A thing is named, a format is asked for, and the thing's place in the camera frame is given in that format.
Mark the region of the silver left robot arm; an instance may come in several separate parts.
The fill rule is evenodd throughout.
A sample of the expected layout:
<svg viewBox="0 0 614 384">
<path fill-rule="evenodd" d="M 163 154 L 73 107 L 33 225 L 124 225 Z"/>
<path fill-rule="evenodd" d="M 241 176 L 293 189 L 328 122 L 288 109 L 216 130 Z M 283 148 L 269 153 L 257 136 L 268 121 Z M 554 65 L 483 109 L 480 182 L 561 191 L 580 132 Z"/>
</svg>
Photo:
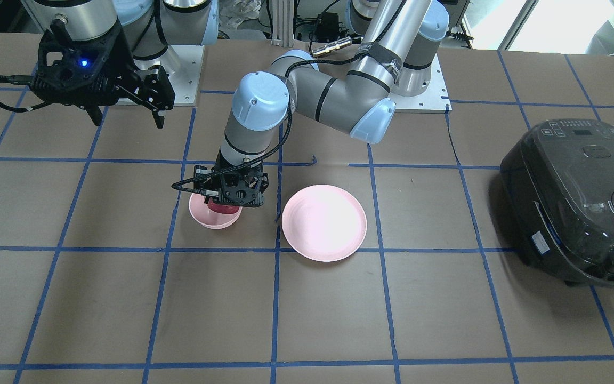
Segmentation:
<svg viewBox="0 0 614 384">
<path fill-rule="evenodd" d="M 380 142 L 395 113 L 390 95 L 416 97 L 428 87 L 450 15 L 439 1 L 350 1 L 348 20 L 363 34 L 351 58 L 291 50 L 267 70 L 246 74 L 232 96 L 214 167 L 195 167 L 194 177 L 173 189 L 192 184 L 189 192 L 216 209 L 261 206 L 268 187 L 263 160 L 287 141 L 294 114 Z"/>
</svg>

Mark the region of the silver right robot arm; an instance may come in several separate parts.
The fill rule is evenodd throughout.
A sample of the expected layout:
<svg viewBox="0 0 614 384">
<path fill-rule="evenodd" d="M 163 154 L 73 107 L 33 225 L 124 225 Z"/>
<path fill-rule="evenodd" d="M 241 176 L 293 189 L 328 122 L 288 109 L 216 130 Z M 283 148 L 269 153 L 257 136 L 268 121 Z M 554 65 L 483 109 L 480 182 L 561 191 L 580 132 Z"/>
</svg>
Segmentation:
<svg viewBox="0 0 614 384">
<path fill-rule="evenodd" d="M 158 128 L 194 106 L 204 48 L 219 36 L 217 1 L 31 1 L 45 27 L 36 73 L 24 83 L 46 103 L 75 106 L 93 124 L 102 107 L 146 107 Z"/>
</svg>

